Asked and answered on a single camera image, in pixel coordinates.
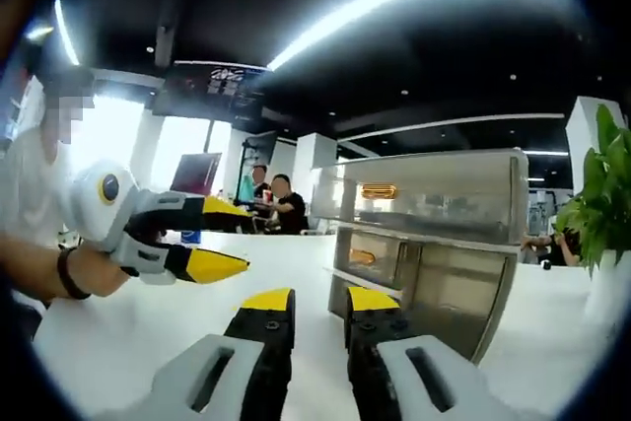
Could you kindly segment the person's left hand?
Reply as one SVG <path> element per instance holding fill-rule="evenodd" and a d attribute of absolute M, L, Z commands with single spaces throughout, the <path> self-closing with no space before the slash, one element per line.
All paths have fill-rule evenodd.
<path fill-rule="evenodd" d="M 68 274 L 83 293 L 107 297 L 130 278 L 107 254 L 80 245 L 68 256 Z"/>

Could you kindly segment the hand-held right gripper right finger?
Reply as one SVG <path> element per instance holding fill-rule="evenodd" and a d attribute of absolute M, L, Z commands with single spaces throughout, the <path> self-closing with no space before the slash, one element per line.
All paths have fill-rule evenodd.
<path fill-rule="evenodd" d="M 347 373 L 362 420 L 527 420 L 495 397 L 478 368 L 417 334 L 398 302 L 347 289 Z"/>

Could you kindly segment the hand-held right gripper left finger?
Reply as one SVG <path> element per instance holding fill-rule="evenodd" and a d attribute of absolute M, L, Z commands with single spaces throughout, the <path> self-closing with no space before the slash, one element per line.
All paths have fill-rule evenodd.
<path fill-rule="evenodd" d="M 245 300 L 222 335 L 171 359 L 147 395 L 97 420 L 279 420 L 292 378 L 295 291 Z"/>

